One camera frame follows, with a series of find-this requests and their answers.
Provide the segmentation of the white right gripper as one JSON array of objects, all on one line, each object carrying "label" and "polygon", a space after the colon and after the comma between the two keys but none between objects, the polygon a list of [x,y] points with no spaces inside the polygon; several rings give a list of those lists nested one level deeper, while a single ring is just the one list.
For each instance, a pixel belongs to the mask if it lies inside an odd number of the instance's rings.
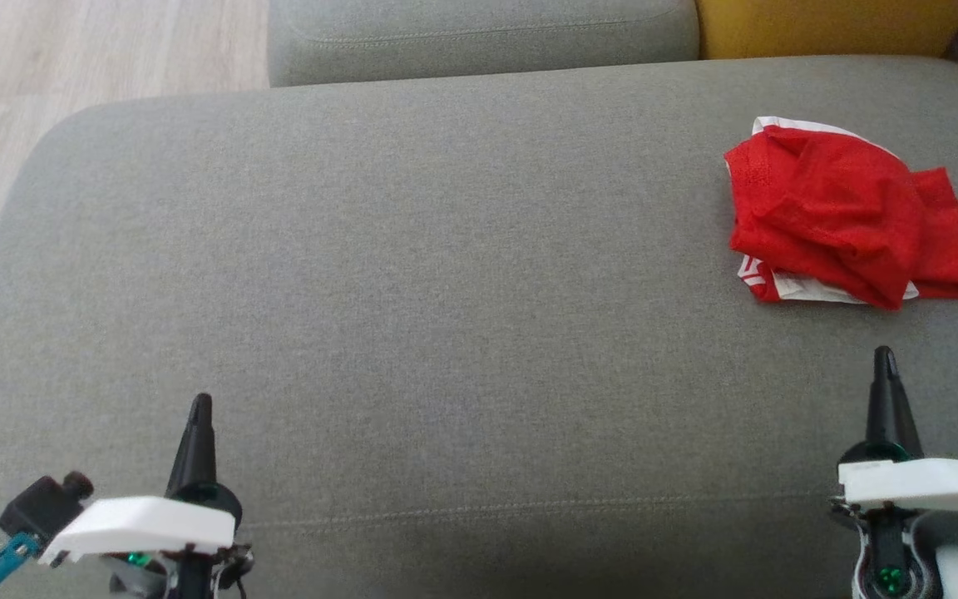
[{"label": "white right gripper", "polygon": [[[868,395],[867,455],[922,455],[923,448],[900,368],[889,346],[874,352]],[[958,459],[919,458],[840,463],[837,484],[848,507],[958,512]]]}]

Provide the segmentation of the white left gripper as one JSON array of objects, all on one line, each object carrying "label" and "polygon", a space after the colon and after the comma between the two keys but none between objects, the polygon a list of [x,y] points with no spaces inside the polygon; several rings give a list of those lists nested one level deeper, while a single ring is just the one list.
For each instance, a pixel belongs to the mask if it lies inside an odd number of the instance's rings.
[{"label": "white left gripper", "polygon": [[165,492],[184,497],[147,494],[83,507],[63,484],[39,481],[37,530],[46,539],[39,564],[54,568],[85,557],[133,553],[215,557],[235,545],[243,515],[235,493],[216,483],[213,402],[201,392],[191,401]]}]

